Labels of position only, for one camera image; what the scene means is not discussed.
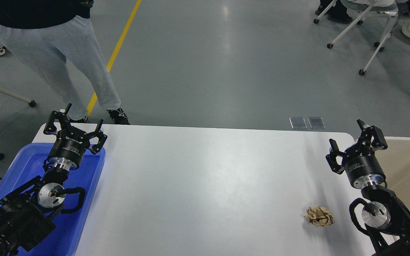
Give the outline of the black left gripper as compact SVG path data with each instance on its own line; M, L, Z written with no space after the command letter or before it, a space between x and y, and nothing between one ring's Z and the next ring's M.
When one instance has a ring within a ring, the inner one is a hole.
M91 133L86 133L80 129L73 129L67 114L72 107L71 103L67 104L64 112L52 111L44 126L45 135L56 135L57 139L47 157L47 161L53 164L56 160L63 158L72 162L70 170L76 170L80 167L84 158L86 149L96 155L104 147L107 135L101 130L104 120L101 119L96 125L96 129ZM61 129L55 126L55 122L60 123ZM90 140L98 138L96 144L91 145Z

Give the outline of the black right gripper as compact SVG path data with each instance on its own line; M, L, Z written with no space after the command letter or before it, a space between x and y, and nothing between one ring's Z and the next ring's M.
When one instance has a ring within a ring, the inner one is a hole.
M344 170L349 183L353 188L365 188L369 185L381 185L386 181L376 156L378 150L386 150L388 144L380 128L369 126L363 120L357 120L361 134L355 143L354 152L358 155L346 162L344 166L337 162L337 157L346 160L348 155L341 152L337 142L330 138L330 150L326 155L326 161L332 172L341 175Z

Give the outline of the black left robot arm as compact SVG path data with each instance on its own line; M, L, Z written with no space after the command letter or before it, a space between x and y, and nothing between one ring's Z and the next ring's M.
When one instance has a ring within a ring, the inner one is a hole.
M39 245L56 225L59 214L79 211L86 199L83 187L65 188L71 170L77 170L87 150L98 154L107 135L100 120L95 130L83 131L71 124L68 104L64 112L52 111L43 133L55 143L43 163L44 175L35 176L0 199L0 256L16 256Z

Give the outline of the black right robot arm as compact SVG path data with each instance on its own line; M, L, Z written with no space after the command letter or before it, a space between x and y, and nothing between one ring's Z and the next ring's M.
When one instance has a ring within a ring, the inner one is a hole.
M375 152L388 148L381 129L358 119L361 134L355 144L340 151L329 139L326 160L332 172L346 173L361 198L349 205L351 222L368 236L376 256L410 256L410 211L386 186L386 176Z

